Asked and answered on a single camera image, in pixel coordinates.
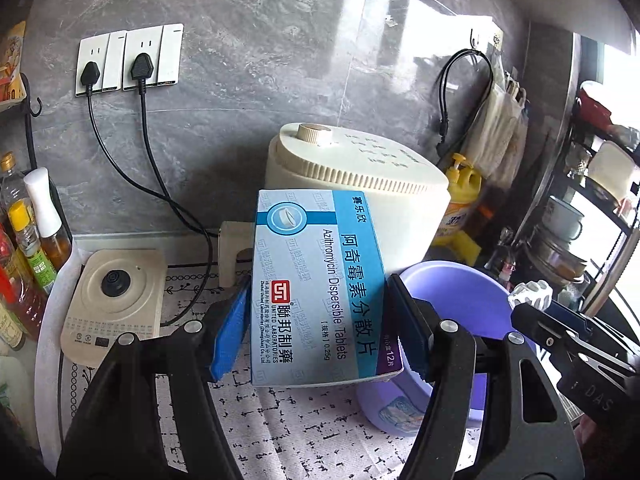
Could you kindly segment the yellow cap green label bottle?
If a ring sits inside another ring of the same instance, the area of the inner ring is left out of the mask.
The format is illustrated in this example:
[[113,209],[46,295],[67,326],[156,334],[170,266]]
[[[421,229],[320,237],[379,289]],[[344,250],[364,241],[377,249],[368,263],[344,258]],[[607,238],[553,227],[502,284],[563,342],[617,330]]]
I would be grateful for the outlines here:
[[18,247],[25,256],[37,284],[49,296],[56,280],[56,271],[42,248],[37,226],[32,221],[26,202],[17,200],[12,204],[8,210],[8,217]]

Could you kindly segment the white air fryer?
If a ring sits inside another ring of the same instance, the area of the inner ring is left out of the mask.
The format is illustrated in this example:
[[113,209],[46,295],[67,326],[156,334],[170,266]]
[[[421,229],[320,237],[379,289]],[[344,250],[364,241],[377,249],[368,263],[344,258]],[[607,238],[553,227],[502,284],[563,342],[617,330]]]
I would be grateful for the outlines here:
[[287,124],[271,139],[265,187],[363,192],[386,273],[423,259],[450,202],[445,175],[411,148],[312,122]]

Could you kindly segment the right side dish rack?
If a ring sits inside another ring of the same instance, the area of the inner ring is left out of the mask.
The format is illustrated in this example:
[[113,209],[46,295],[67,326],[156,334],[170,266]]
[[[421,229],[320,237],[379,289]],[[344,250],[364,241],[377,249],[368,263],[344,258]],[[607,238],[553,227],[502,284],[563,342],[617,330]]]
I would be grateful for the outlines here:
[[574,32],[535,24],[522,79],[526,148],[506,204],[516,276],[544,278],[574,307],[613,310],[639,250],[639,66]]

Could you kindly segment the purple plastic bucket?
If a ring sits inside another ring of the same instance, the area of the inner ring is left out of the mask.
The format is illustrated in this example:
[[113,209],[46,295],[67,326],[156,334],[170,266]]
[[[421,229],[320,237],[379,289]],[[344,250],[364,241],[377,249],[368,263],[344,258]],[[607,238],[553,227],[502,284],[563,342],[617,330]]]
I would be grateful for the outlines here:
[[486,274],[461,263],[432,260],[399,274],[431,326],[432,379],[422,379],[406,361],[404,370],[387,382],[364,382],[356,393],[360,408],[375,427],[399,437],[415,436],[439,387],[452,382],[451,346],[466,343],[465,356],[473,359],[480,344],[474,336],[503,340],[513,330],[508,291]]

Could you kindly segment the black metal rack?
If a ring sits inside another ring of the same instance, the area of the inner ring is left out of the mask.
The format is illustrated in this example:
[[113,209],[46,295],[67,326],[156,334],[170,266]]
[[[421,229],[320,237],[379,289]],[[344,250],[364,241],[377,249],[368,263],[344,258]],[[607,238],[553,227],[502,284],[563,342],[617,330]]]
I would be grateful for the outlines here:
[[[31,172],[38,168],[38,160],[35,148],[34,130],[32,130],[32,120],[41,115],[42,102],[39,98],[36,99],[38,108],[32,109],[32,92],[30,91],[30,83],[28,77],[24,73],[20,73],[21,83],[25,91],[25,96],[20,102],[17,102],[12,107],[8,108],[2,114],[9,114],[11,117],[21,117],[24,119],[25,129],[25,143],[28,156],[28,169],[27,172]],[[70,225],[66,219],[66,214],[62,206],[60,196],[58,195],[58,189],[52,179],[49,179],[49,191],[51,200],[55,206],[58,215],[61,218],[63,229],[69,240],[73,240],[73,233],[70,229]]]

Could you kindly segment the snack packet on rack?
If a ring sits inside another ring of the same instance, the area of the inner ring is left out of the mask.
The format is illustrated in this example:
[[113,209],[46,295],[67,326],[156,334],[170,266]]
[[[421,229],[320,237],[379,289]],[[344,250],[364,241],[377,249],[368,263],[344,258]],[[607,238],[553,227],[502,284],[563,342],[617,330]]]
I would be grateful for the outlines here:
[[26,22],[14,25],[1,41],[0,110],[4,112],[21,103],[26,96],[21,77]]

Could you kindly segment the red cap oil bottle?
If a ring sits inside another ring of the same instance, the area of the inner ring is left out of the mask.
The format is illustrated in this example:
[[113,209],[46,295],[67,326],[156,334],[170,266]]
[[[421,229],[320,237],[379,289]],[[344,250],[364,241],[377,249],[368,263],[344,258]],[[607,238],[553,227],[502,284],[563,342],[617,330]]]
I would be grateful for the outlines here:
[[46,310],[47,296],[32,277],[24,255],[1,229],[1,297],[23,332],[37,340]]

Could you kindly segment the hanging cloth bags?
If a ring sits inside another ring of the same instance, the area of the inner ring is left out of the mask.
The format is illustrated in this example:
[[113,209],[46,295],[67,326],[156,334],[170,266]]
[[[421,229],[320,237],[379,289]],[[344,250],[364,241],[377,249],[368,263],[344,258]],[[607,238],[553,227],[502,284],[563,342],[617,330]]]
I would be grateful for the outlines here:
[[504,70],[501,53],[488,55],[494,82],[466,137],[462,154],[495,188],[507,191],[520,170],[526,147],[526,89]]

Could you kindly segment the gold cap clear bottle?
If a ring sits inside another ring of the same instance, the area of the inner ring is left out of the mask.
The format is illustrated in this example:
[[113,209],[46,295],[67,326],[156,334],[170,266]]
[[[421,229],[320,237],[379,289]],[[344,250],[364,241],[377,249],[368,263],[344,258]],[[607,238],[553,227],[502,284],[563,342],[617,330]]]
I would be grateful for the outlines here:
[[24,174],[17,169],[14,154],[6,152],[1,157],[1,207],[8,214],[10,207],[19,200],[29,200],[24,185]]

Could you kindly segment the right wall socket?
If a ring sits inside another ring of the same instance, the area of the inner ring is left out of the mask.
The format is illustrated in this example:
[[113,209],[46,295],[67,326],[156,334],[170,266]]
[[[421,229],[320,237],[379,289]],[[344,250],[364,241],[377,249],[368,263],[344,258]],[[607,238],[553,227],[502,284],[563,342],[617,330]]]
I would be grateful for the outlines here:
[[131,67],[136,57],[142,53],[149,55],[154,67],[151,78],[146,82],[149,86],[178,84],[183,31],[182,23],[128,30],[122,88],[127,91],[136,86],[131,78]]

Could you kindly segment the yellow detergent bottle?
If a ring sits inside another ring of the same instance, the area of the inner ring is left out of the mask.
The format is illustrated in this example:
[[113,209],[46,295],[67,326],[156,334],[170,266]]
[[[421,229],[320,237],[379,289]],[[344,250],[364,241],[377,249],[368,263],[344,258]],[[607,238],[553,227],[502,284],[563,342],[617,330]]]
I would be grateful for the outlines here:
[[464,155],[454,153],[445,172],[450,202],[436,231],[433,244],[447,245],[464,226],[482,190],[483,177]]

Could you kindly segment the dark soy sauce bottle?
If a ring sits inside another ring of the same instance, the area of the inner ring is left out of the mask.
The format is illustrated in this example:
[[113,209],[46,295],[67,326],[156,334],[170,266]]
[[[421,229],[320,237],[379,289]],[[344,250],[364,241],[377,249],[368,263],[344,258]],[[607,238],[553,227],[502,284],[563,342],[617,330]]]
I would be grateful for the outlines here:
[[15,351],[21,350],[26,338],[17,318],[4,304],[0,304],[0,336],[1,340]]

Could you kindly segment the blue white medicine box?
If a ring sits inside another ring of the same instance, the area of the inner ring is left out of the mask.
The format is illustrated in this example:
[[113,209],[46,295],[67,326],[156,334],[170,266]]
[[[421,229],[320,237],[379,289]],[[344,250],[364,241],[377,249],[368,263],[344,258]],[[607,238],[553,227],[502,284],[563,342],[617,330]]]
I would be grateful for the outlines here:
[[363,193],[260,191],[252,278],[254,386],[356,384],[404,368]]

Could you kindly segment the white induction cooker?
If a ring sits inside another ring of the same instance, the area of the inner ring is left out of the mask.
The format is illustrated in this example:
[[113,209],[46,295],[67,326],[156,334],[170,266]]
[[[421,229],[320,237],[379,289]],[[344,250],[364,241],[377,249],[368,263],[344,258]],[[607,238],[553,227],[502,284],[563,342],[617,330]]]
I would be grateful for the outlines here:
[[60,345],[77,365],[97,368],[123,333],[160,336],[168,266],[157,249],[101,249],[81,271]]

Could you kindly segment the wall socket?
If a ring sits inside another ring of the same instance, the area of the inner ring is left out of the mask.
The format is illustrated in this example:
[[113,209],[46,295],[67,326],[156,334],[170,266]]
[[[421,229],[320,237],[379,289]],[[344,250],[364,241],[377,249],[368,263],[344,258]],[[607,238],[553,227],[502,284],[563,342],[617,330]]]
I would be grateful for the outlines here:
[[149,86],[178,84],[183,31],[182,23],[128,30],[122,88],[127,91],[136,86],[131,78],[131,67],[136,57],[142,53],[149,55],[154,67],[151,78],[146,82]]
[[94,92],[122,90],[126,30],[118,30],[81,40],[78,48],[75,96],[83,96],[86,87],[80,77],[89,62],[95,62],[100,76],[93,86]]

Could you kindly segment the left wall socket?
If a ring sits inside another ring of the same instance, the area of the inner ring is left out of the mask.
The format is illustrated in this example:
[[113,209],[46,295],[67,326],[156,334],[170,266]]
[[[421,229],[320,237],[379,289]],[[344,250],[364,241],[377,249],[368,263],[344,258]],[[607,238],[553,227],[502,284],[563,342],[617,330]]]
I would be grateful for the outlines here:
[[89,62],[95,62],[100,76],[93,86],[94,92],[122,90],[126,30],[118,30],[81,40],[78,48],[75,96],[83,96],[86,87],[80,77]]

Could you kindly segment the patterned table mat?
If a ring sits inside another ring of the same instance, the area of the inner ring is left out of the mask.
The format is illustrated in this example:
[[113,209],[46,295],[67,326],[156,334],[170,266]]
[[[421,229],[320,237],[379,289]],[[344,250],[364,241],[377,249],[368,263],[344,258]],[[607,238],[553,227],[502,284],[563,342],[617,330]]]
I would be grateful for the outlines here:
[[[37,344],[36,425],[48,471],[96,372],[64,356],[62,325],[82,266],[66,263],[49,297]],[[243,344],[232,370],[210,387],[222,429],[247,479],[395,479],[413,445],[379,430],[353,386],[259,388],[250,383]]]

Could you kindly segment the white top oil dispenser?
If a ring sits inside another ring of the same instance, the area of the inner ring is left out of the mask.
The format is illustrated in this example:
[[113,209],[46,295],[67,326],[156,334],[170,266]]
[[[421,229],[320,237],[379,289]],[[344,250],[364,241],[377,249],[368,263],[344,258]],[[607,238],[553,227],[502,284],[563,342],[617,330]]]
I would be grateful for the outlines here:
[[44,167],[34,169],[26,174],[24,183],[34,208],[42,248],[59,271],[72,254],[72,242],[52,200],[49,171]]

